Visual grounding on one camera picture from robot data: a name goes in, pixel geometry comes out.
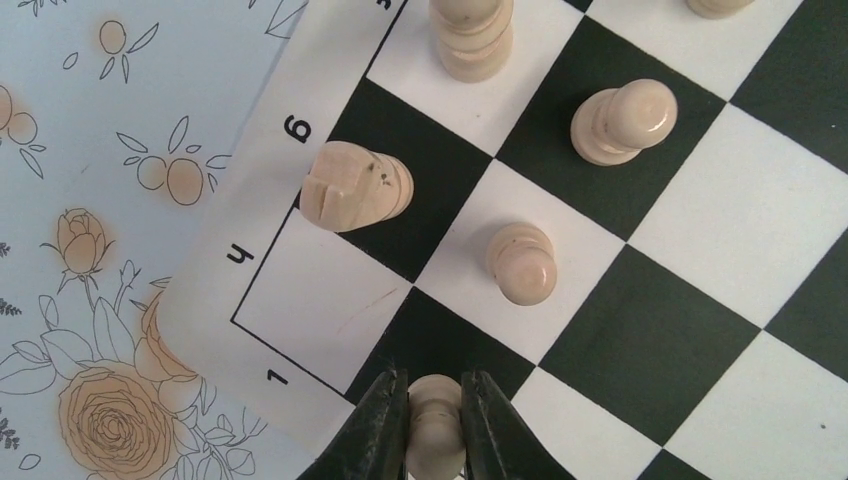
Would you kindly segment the white chess piece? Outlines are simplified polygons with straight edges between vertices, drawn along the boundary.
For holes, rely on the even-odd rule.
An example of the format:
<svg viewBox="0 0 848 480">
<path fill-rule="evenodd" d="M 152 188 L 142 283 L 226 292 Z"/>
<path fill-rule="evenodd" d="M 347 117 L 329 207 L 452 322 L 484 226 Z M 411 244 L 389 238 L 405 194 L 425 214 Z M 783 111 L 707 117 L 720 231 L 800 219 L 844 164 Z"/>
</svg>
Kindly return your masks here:
<svg viewBox="0 0 848 480">
<path fill-rule="evenodd" d="M 466 461 L 460 385 L 441 374 L 423 376 L 409 389 L 408 473 L 418 480 L 455 479 Z"/>
<path fill-rule="evenodd" d="M 687 0 L 687 6 L 706 19 L 724 19 L 736 15 L 754 0 Z"/>
<path fill-rule="evenodd" d="M 664 141 L 678 117 L 674 93 L 654 79 L 596 92 L 572 117 L 570 139 L 589 163 L 617 166 Z"/>
</svg>

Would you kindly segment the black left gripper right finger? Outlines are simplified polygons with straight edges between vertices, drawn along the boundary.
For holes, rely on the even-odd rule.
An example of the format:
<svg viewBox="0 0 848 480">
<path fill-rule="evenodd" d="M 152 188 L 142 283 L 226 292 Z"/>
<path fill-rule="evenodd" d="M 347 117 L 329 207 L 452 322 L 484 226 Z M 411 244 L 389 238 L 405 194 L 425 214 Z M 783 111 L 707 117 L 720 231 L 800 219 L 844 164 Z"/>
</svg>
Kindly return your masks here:
<svg viewBox="0 0 848 480">
<path fill-rule="evenodd" d="M 468 479 L 565 480 L 574 476 L 544 448 L 491 375 L 461 377 Z"/>
</svg>

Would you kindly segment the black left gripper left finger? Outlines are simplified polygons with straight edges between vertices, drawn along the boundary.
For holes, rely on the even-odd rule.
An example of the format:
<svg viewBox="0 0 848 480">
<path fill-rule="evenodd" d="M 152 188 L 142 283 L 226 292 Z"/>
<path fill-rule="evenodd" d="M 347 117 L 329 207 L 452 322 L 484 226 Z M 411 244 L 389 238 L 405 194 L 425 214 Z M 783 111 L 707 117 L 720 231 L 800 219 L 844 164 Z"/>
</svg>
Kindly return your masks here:
<svg viewBox="0 0 848 480">
<path fill-rule="evenodd" d="M 407 477 L 408 374 L 381 373 L 299 480 L 396 480 Z"/>
</svg>

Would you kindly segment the white chess knight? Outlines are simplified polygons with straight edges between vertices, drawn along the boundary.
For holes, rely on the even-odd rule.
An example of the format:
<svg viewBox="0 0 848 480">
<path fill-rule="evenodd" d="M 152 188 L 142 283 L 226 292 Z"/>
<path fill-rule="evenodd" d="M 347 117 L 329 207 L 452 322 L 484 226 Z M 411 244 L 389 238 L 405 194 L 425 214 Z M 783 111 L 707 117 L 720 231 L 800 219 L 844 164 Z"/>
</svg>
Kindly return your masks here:
<svg viewBox="0 0 848 480">
<path fill-rule="evenodd" d="M 348 232 L 398 216 L 413 194 L 412 174 L 397 158 L 329 141 L 303 181 L 299 210 L 319 228 Z"/>
<path fill-rule="evenodd" d="M 477 83 L 506 65 L 513 47 L 512 0 L 431 0 L 436 51 L 454 79 Z"/>
</svg>

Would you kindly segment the white chess pawn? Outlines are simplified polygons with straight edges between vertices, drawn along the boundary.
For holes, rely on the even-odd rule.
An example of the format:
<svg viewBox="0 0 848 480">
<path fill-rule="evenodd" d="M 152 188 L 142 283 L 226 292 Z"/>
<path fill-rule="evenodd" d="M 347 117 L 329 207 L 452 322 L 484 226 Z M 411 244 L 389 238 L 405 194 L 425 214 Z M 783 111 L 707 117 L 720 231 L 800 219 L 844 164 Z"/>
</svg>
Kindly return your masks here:
<svg viewBox="0 0 848 480">
<path fill-rule="evenodd" d="M 489 241 L 485 261 L 501 293 L 516 305 L 545 301 L 557 283 L 553 244 L 530 223 L 512 223 L 498 230 Z"/>
</svg>

